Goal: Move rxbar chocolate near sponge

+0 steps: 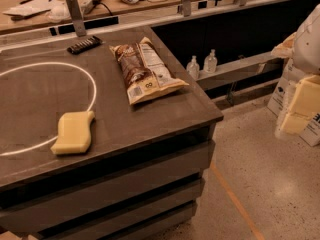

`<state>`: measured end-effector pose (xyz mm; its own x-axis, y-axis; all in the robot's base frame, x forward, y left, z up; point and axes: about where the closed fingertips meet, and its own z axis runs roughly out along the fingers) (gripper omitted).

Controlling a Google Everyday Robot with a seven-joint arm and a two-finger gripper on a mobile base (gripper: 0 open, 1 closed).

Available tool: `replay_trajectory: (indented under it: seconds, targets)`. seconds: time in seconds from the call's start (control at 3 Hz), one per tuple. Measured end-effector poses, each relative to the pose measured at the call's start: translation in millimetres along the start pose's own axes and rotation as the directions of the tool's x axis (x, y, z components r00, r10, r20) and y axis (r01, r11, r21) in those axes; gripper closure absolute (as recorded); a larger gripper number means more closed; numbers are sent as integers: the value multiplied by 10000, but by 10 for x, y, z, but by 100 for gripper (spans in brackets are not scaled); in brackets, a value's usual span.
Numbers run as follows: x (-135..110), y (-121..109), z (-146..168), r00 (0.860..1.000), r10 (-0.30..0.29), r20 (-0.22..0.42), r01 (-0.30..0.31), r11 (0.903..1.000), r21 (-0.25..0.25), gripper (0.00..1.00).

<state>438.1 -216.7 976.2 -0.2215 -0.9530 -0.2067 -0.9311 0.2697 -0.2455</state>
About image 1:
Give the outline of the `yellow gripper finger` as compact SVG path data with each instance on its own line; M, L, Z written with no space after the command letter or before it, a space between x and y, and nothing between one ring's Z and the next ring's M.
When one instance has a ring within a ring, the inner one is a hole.
M310 120L310 117L304 117L299 114L287 114L280 129L288 134L300 134L306 128Z
M304 117L313 117L320 112L319 75L311 75L298 82L289 106L289 112Z

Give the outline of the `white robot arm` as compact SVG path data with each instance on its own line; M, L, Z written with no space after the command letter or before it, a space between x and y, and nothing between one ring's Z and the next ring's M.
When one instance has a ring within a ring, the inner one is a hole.
M299 81L290 80L285 88L276 129L279 136L300 134L320 112L320 4L271 54L286 58L294 69L304 73Z

